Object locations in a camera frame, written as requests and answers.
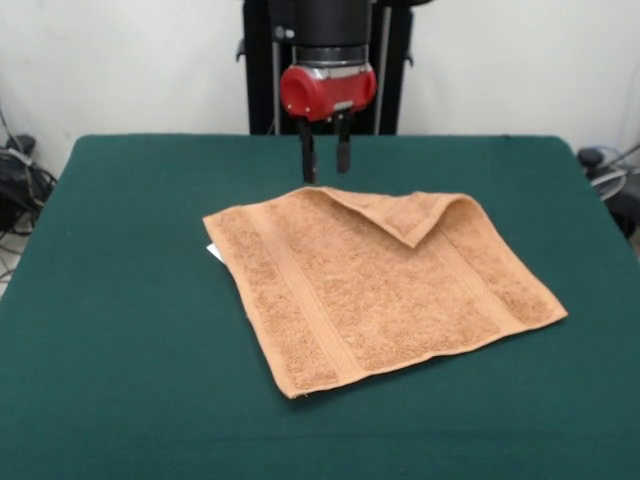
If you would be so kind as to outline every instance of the table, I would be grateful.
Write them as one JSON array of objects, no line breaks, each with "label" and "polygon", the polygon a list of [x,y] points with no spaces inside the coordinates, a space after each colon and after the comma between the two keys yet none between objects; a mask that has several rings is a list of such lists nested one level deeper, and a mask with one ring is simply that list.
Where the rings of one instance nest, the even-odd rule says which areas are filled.
[{"label": "table", "polygon": [[82,138],[0,305],[0,478],[638,478],[640,268],[567,145],[334,140],[321,183],[473,195],[570,316],[287,400],[201,217],[301,186],[297,140]]}]

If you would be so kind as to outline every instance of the terry cloth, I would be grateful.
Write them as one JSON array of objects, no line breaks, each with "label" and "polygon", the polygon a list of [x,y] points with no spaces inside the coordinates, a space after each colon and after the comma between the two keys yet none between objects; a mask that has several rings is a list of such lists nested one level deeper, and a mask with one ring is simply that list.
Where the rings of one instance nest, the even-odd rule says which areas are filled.
[{"label": "terry cloth", "polygon": [[567,315],[467,195],[302,188],[204,223],[289,398]]}]

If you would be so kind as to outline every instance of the towel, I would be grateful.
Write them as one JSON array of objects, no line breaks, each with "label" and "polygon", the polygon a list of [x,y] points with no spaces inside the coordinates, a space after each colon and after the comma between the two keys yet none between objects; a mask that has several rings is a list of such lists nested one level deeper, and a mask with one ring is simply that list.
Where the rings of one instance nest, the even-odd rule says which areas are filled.
[{"label": "towel", "polygon": [[567,315],[467,195],[306,187],[204,224],[288,398]]}]

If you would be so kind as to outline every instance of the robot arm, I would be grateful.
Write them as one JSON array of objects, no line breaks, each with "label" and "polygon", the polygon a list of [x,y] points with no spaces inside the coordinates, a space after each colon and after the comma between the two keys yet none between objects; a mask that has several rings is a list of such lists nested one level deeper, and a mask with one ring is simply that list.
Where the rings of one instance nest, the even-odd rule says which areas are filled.
[{"label": "robot arm", "polygon": [[371,0],[270,0],[270,11],[275,41],[293,48],[280,100],[296,120],[304,181],[315,182],[313,122],[334,122],[337,168],[346,173],[352,116],[372,102],[377,88],[369,64]]}]

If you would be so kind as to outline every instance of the white wall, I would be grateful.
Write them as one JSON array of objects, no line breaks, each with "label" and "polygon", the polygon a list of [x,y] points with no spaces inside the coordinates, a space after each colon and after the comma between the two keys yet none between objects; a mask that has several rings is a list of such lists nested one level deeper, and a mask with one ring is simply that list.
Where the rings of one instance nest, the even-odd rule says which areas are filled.
[{"label": "white wall", "polygon": [[[56,172],[87,133],[246,132],[241,6],[2,0],[8,120]],[[625,148],[640,140],[639,21],[637,0],[436,0],[417,10],[401,131]]]}]

